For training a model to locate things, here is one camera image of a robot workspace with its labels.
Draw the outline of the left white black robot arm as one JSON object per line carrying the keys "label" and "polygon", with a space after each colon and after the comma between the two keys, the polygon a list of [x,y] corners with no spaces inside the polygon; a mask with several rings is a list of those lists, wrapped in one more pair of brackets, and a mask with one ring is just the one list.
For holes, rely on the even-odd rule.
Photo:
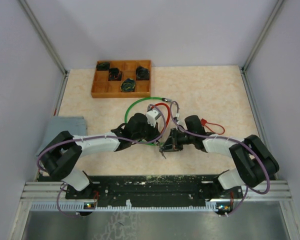
{"label": "left white black robot arm", "polygon": [[158,141],[162,137],[157,122],[161,116],[162,114],[155,109],[145,114],[136,113],[127,123],[98,135],[79,136],[62,131],[41,151],[38,166],[48,173],[53,181],[68,184],[78,195],[87,199],[93,195],[94,186],[87,175],[76,168],[77,161],[99,152],[118,152],[133,144]]}

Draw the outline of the green cable lock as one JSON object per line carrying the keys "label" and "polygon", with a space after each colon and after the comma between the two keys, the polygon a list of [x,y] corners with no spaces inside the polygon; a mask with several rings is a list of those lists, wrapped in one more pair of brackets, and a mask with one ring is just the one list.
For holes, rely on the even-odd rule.
{"label": "green cable lock", "polygon": [[122,124],[124,128],[118,127],[119,130],[119,137],[122,139],[119,140],[120,145],[118,147],[119,150],[126,149],[132,145],[142,144],[142,145],[149,145],[148,142],[143,140],[143,137],[146,133],[146,126],[148,124],[148,120],[145,114],[137,112],[135,113],[129,120],[128,120],[128,113],[131,108],[139,102],[143,102],[146,100],[161,100],[162,102],[168,102],[165,98],[160,97],[145,97],[142,99],[137,100],[133,104],[129,106],[125,115],[124,115],[124,123]]}

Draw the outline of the silver key bunch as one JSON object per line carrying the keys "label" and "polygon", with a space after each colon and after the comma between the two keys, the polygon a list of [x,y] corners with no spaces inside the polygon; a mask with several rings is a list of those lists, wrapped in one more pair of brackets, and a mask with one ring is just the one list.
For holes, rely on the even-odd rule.
{"label": "silver key bunch", "polygon": [[161,153],[161,155],[164,157],[164,159],[166,160],[167,158],[166,158],[166,156],[165,156],[165,154],[164,154],[164,151],[160,148],[159,149],[159,152]]}

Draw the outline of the red cable lock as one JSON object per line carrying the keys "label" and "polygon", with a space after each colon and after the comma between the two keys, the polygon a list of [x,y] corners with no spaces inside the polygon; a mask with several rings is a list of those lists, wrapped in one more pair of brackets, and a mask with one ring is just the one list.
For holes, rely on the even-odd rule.
{"label": "red cable lock", "polygon": [[[170,107],[166,104],[166,103],[156,103],[155,106],[164,106],[167,110],[167,117],[165,118],[165,125],[166,125],[166,128],[168,127],[169,125],[169,122],[170,122],[170,119],[171,119],[171,114],[170,114]],[[150,146],[159,146],[161,147],[163,144],[160,143],[159,141],[156,141],[155,143],[150,143],[149,144]]]}

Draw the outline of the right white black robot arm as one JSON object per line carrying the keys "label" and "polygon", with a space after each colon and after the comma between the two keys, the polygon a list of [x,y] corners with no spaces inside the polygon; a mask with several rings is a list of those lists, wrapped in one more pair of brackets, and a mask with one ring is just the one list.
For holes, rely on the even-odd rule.
{"label": "right white black robot arm", "polygon": [[160,147],[163,153],[182,151],[184,145],[194,145],[205,153],[220,154],[233,160],[235,168],[221,173],[214,180],[213,192],[219,198],[225,198],[231,188],[246,185],[254,188],[275,175],[280,166],[257,135],[237,140],[211,132],[206,132],[197,115],[185,118],[187,129],[177,126]]}

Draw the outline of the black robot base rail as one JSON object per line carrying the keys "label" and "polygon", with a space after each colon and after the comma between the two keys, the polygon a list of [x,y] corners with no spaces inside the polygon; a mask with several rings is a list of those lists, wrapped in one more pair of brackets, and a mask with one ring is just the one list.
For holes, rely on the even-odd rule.
{"label": "black robot base rail", "polygon": [[163,211],[199,210],[229,213],[234,201],[243,197],[241,186],[224,190],[217,176],[208,175],[132,175],[91,176],[90,185],[78,191],[62,184],[66,200],[84,200],[80,214],[97,210]]}

